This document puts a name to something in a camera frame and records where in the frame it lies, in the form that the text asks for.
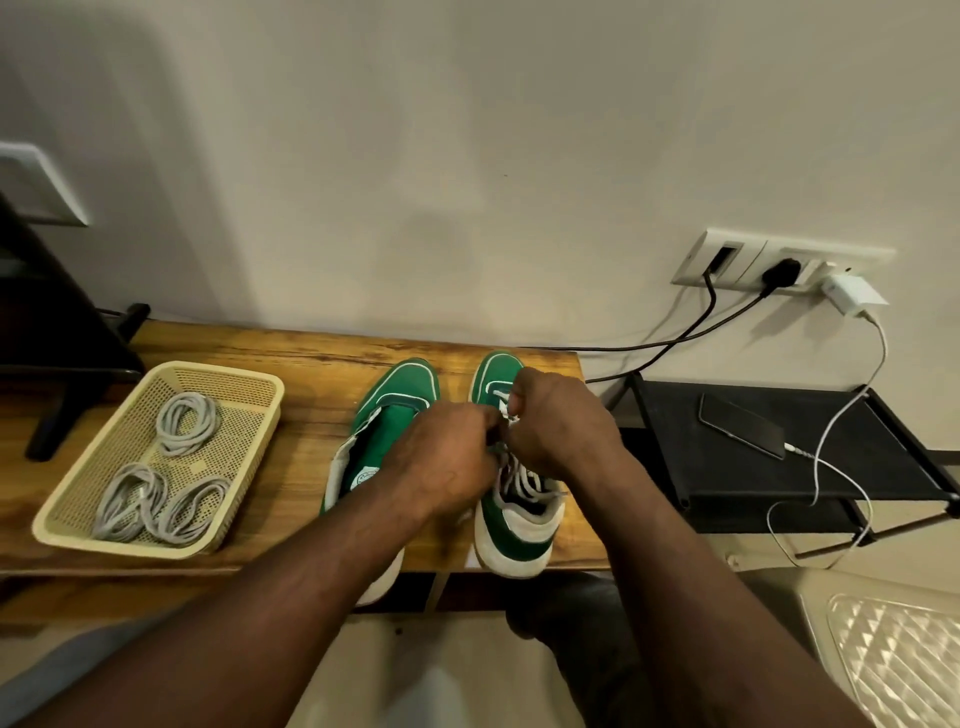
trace perforated basket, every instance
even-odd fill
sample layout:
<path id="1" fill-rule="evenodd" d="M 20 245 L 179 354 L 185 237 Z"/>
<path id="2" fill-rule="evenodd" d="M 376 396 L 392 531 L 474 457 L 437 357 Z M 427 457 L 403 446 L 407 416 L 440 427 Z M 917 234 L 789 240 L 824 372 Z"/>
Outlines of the perforated basket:
<path id="1" fill-rule="evenodd" d="M 214 436 L 189 455 L 165 457 L 157 451 L 156 414 L 180 392 L 200 392 L 217 401 L 221 422 Z M 213 551 L 227 535 L 280 417 L 283 382 L 273 375 L 209 364 L 171 361 L 148 372 L 84 450 L 34 518 L 34 536 L 50 546 L 103 551 L 158 559 L 185 559 Z M 188 413 L 180 431 L 196 415 Z M 219 507 L 207 499 L 198 516 L 216 507 L 203 536 L 186 546 L 171 546 L 146 531 L 128 544 L 99 541 L 91 535 L 97 505 L 117 470 L 142 462 L 167 478 L 170 497 L 206 475 L 230 481 Z"/>

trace green sneaker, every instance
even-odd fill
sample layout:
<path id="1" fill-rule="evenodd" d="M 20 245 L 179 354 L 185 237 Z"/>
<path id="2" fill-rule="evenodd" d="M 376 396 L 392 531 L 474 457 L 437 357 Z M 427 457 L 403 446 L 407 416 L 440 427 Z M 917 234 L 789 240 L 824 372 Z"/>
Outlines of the green sneaker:
<path id="1" fill-rule="evenodd" d="M 484 357 L 473 376 L 470 401 L 507 414 L 510 390 L 523 362 L 509 352 Z M 491 571 L 515 579 L 539 574 L 550 561 L 553 537 L 564 519 L 564 491 L 558 481 L 528 471 L 507 450 L 500 453 L 496 484 L 477 503 L 473 542 Z"/>
<path id="2" fill-rule="evenodd" d="M 321 513 L 380 470 L 384 455 L 418 413 L 440 398 L 440 381 L 423 359 L 407 359 L 391 367 L 363 398 L 350 428 L 350 437 L 330 464 Z M 403 563 L 403 550 L 357 602 L 371 604 L 394 585 Z"/>

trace light switch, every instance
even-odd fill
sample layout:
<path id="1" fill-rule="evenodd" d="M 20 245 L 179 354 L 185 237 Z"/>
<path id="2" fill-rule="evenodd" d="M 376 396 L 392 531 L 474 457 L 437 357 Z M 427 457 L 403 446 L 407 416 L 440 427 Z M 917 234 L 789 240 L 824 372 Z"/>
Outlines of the light switch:
<path id="1" fill-rule="evenodd" d="M 0 142 L 0 192 L 28 223 L 89 223 L 77 196 L 41 149 L 22 142 Z"/>

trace black phone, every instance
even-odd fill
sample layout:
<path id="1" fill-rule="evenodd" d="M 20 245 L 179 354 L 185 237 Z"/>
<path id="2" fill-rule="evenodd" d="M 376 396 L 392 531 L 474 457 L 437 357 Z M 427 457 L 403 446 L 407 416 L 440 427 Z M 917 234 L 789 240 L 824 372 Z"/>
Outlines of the black phone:
<path id="1" fill-rule="evenodd" d="M 700 422 L 744 445 L 782 460 L 786 456 L 783 428 L 743 407 L 704 393 L 700 396 Z"/>

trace white rubber sole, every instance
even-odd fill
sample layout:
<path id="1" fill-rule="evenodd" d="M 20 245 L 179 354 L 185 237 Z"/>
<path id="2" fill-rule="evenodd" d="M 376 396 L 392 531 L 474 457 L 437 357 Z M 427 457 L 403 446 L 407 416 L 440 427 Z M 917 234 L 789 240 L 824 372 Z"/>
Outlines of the white rubber sole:
<path id="1" fill-rule="evenodd" d="M 390 591 L 390 588 L 394 586 L 394 582 L 400 573 L 400 567 L 402 565 L 403 549 L 396 555 L 396 558 L 393 563 L 387 567 L 387 570 L 380 574 L 379 578 L 367 587 L 367 590 L 363 592 L 363 596 L 357 600 L 357 606 L 366 607 L 368 604 L 373 604 L 377 599 Z"/>
<path id="2" fill-rule="evenodd" d="M 514 561 L 504 556 L 493 544 L 487 523 L 483 520 L 483 504 L 477 503 L 473 513 L 473 545 L 477 549 L 477 558 L 493 573 L 508 579 L 532 579 L 546 569 L 553 554 L 553 544 L 533 561 Z"/>

